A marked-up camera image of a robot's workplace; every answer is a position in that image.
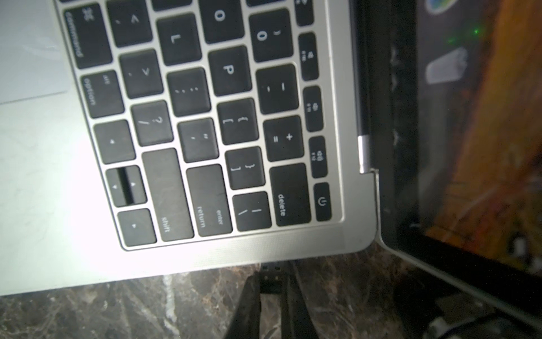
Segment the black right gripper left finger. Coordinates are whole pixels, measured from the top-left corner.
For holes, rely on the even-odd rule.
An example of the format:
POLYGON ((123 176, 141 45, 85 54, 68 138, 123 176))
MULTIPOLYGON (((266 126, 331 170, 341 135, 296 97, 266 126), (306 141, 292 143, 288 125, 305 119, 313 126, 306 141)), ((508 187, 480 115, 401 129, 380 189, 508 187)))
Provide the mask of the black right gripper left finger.
POLYGON ((258 339, 260 337, 260 320, 261 281, 260 274, 254 273, 245 282, 224 339, 258 339))

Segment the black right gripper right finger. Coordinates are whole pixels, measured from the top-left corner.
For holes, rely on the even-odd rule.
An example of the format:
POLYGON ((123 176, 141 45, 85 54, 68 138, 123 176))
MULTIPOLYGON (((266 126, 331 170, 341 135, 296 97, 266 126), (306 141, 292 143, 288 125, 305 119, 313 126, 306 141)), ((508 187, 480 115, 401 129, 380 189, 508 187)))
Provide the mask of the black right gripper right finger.
POLYGON ((290 262, 282 265, 281 283, 282 338, 319 339, 290 262))

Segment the black USB mouse receiver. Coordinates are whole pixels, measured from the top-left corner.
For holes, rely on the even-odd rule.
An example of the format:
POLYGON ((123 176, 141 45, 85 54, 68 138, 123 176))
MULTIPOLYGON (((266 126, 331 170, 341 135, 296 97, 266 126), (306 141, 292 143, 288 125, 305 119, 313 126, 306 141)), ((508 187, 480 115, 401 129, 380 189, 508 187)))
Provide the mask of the black USB mouse receiver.
POLYGON ((263 263, 258 275, 261 294, 280 295, 289 275, 289 265, 286 261, 263 263))

